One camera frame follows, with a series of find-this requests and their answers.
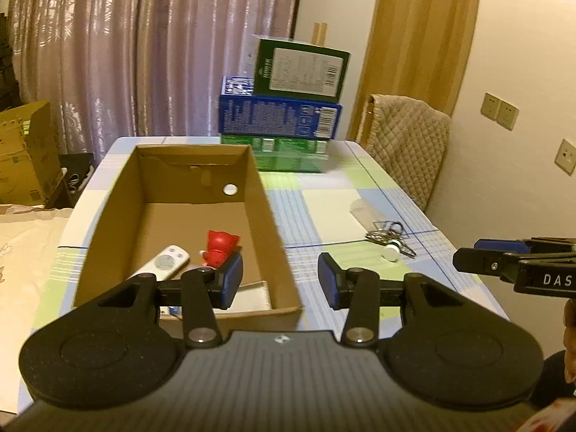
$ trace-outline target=red figurine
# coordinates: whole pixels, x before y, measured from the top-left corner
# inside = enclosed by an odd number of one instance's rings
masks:
[[[209,266],[215,269],[220,268],[234,251],[239,240],[239,235],[209,230],[206,250],[200,252],[200,255],[202,255],[204,260],[204,266]]]

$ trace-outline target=human hand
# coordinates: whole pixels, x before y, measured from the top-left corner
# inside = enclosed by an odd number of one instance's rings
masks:
[[[576,381],[576,301],[568,299],[564,306],[564,379],[566,383]]]

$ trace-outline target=open cardboard box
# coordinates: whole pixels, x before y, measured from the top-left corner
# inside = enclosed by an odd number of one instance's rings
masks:
[[[224,193],[226,185],[237,193]],[[168,245],[201,265],[208,231],[240,236],[242,284],[265,280],[272,310],[218,314],[234,329],[291,330],[302,311],[252,151],[243,145],[139,145],[120,172],[80,274],[78,306],[125,280]],[[181,336],[181,321],[161,326]]]

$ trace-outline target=electrical socket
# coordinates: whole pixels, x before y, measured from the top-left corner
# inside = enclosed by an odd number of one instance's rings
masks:
[[[496,121],[499,125],[512,131],[512,128],[514,128],[514,124],[516,123],[516,118],[518,117],[518,112],[519,110],[517,107],[514,107],[508,102],[502,101]]]
[[[502,101],[495,95],[486,93],[484,94],[484,102],[482,102],[480,113],[483,116],[488,117],[490,120],[496,120],[501,103]]]
[[[569,141],[563,139],[554,162],[571,176],[574,172],[574,166],[576,166],[576,148]]]

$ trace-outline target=plaid tablecloth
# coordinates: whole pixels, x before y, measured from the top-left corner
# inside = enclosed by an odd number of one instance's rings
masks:
[[[71,309],[87,247],[108,192],[137,144],[212,144],[219,138],[145,137],[120,138],[96,169],[70,217],[62,236],[50,278],[36,311],[38,329]],[[343,268],[364,267],[385,279],[400,280],[405,273],[423,273],[453,288],[490,310],[506,316],[476,275],[458,273],[451,264],[454,248],[384,170],[349,141],[330,143],[331,169],[324,174],[263,172],[280,236],[305,307],[300,329],[331,329],[340,336],[346,310],[332,311],[324,298],[316,264],[321,252],[330,252]],[[362,198],[388,220],[399,220],[408,231],[407,243],[415,259],[396,263],[381,256],[381,247],[364,241],[364,228],[350,214],[350,204]],[[400,328],[399,310],[380,311],[380,336]],[[19,389],[19,410],[30,399]]]

